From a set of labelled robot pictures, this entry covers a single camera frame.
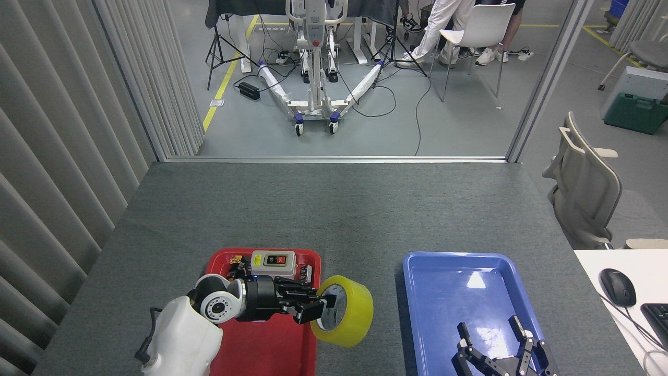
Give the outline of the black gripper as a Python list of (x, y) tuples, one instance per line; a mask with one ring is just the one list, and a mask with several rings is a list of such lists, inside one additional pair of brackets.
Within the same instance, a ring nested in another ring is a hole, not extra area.
[(244, 286), (245, 308), (239, 320), (268, 320), (281, 306), (293, 314), (297, 324), (305, 324), (320, 319), (325, 307), (331, 308), (337, 302), (336, 296), (320, 297), (317, 289), (289, 278), (251, 276), (244, 280)]
[(547, 341), (535, 338), (531, 331), (524, 329), (516, 315), (510, 317), (510, 326), (519, 342), (516, 361), (491, 361), (473, 346), (466, 324), (459, 323), (460, 341), (452, 358), (456, 374), (472, 375), (470, 366), (474, 366), (483, 375), (558, 375)]

